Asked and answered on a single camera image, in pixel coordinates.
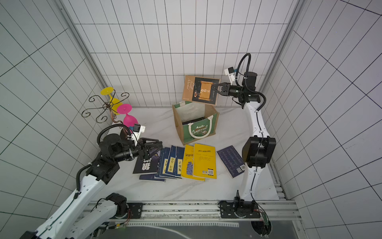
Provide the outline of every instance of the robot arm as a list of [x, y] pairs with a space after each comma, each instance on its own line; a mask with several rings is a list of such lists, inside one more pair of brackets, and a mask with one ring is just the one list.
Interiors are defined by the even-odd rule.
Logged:
[[[248, 63], [244, 73], [243, 86], [240, 86], [237, 82], [238, 70], [247, 56]], [[276, 140], [270, 137], [261, 115], [261, 108], [265, 105], [266, 98], [262, 93], [255, 91], [257, 74], [248, 71], [250, 61], [251, 54], [245, 54], [236, 70], [233, 67], [224, 70], [225, 75], [228, 75], [230, 79], [230, 83], [220, 83], [212, 86], [212, 89], [220, 95], [232, 96], [238, 99], [239, 104], [245, 111], [250, 131], [252, 132], [251, 135], [253, 135], [243, 146], [241, 154], [246, 164], [246, 169], [239, 189], [239, 195], [246, 201], [254, 200], [252, 192], [256, 190], [261, 171], [270, 162], [276, 146]]]
[[[102, 134], [114, 127], [124, 127], [126, 130], [121, 130], [120, 135], [109, 134], [101, 142]], [[123, 124], [115, 124], [103, 129], [97, 137], [101, 151], [91, 164], [78, 171], [76, 190], [50, 218], [34, 232], [25, 232], [21, 239], [84, 239], [109, 218], [126, 217], [129, 211], [126, 197], [112, 193], [85, 218], [75, 222], [94, 196], [109, 183], [119, 170], [119, 162], [130, 161], [136, 157], [150, 159], [162, 148], [162, 142], [158, 140], [139, 139], [142, 129], [144, 130], [144, 126], [135, 125], [134, 129], [130, 130]], [[130, 131], [135, 133], [134, 139], [132, 139]], [[80, 174], [85, 169], [87, 169], [86, 175], [80, 183]]]

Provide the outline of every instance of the book cover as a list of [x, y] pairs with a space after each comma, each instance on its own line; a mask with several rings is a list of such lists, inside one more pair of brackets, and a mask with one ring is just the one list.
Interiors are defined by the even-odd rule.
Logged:
[[215, 147], [208, 145], [194, 145], [194, 175], [216, 179]]
[[156, 174], [143, 174], [139, 176], [140, 180], [154, 181], [154, 182], [166, 182], [166, 179], [155, 177]]
[[214, 84], [219, 83], [220, 79], [186, 75], [182, 99], [216, 105], [218, 94], [211, 89]]
[[232, 145], [218, 150], [217, 154], [233, 178], [244, 173], [245, 165], [243, 159]]
[[160, 158], [160, 150], [153, 149], [150, 154], [155, 150], [157, 152], [148, 160], [139, 159], [135, 162], [133, 174], [155, 174], [158, 171], [158, 163]]
[[162, 161], [160, 162], [160, 171], [159, 171], [159, 177], [164, 177], [164, 178], [176, 178], [174, 175], [168, 175], [166, 173], [166, 167], [168, 165], [168, 156], [170, 154], [170, 148], [166, 147], [163, 149], [163, 158]]
[[182, 164], [183, 164], [184, 154], [185, 154], [185, 148], [176, 147], [175, 176], [177, 176], [177, 177], [181, 177], [181, 174], [182, 174]]
[[199, 181], [205, 181], [203, 177], [195, 177], [193, 175], [194, 170], [194, 147], [186, 145], [185, 154], [183, 157], [181, 176], [187, 179], [194, 179]]
[[176, 176], [175, 168], [176, 168], [176, 146], [171, 146], [165, 174], [171, 175], [171, 176]]
[[164, 157], [164, 151], [165, 151], [164, 148], [160, 150], [160, 158], [159, 158], [159, 162], [158, 162], [158, 170], [157, 170], [157, 173], [155, 174], [155, 177], [157, 177], [157, 178], [161, 178], [160, 171], [162, 169], [162, 162], [163, 162], [163, 157]]

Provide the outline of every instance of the black mounting plate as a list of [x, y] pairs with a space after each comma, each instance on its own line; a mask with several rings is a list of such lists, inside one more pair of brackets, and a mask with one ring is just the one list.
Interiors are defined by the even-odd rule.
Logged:
[[220, 208], [220, 217], [221, 218], [260, 218], [260, 213], [253, 211], [251, 213], [243, 213], [240, 212], [240, 209], [235, 209], [235, 203], [227, 202], [227, 201], [220, 201], [219, 202], [219, 208]]
[[[131, 218], [130, 219], [140, 219], [142, 215], [142, 207], [143, 203], [127, 203], [128, 208], [131, 210]], [[127, 219], [129, 215], [127, 214], [122, 219]]]

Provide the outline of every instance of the dark blue book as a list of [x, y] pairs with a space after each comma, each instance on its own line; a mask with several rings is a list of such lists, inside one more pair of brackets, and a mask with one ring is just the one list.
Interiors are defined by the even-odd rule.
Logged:
[[154, 181], [154, 182], [166, 182], [166, 179], [155, 177], [156, 174], [142, 174], [139, 176], [140, 180]]
[[164, 152], [165, 152], [164, 148], [160, 150], [160, 158], [159, 158], [159, 162], [158, 162], [158, 171], [155, 174], [156, 177], [160, 177], [160, 169], [162, 168], [161, 163], [163, 162]]
[[171, 146], [165, 175], [176, 176], [176, 146]]
[[157, 177], [170, 178], [170, 179], [176, 178], [173, 175], [165, 174], [166, 173], [166, 167], [168, 165], [169, 154], [170, 154], [170, 148], [168, 148], [168, 147], [164, 148], [163, 149], [163, 157], [161, 157], [160, 166], [159, 166], [160, 167], [159, 176], [157, 176]]
[[183, 157], [185, 155], [185, 148], [183, 147], [176, 147], [176, 171], [175, 176], [181, 177], [182, 173], [182, 164], [183, 164]]
[[144, 160], [143, 158], [137, 158], [135, 162], [135, 167], [133, 174], [156, 174], [159, 166], [160, 159], [160, 150], [153, 149], [149, 151], [150, 154], [154, 155], [148, 159]]
[[243, 159], [232, 145], [217, 151], [217, 154], [232, 177], [244, 173], [245, 165]]

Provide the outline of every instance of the white bracket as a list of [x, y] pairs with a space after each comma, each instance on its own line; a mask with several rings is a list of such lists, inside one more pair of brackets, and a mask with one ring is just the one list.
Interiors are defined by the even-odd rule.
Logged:
[[229, 73], [228, 69], [224, 69], [224, 74], [225, 75], [228, 75], [229, 79], [230, 79], [230, 82], [231, 82], [231, 85], [233, 84], [233, 82], [235, 81], [235, 72], [233, 73]]

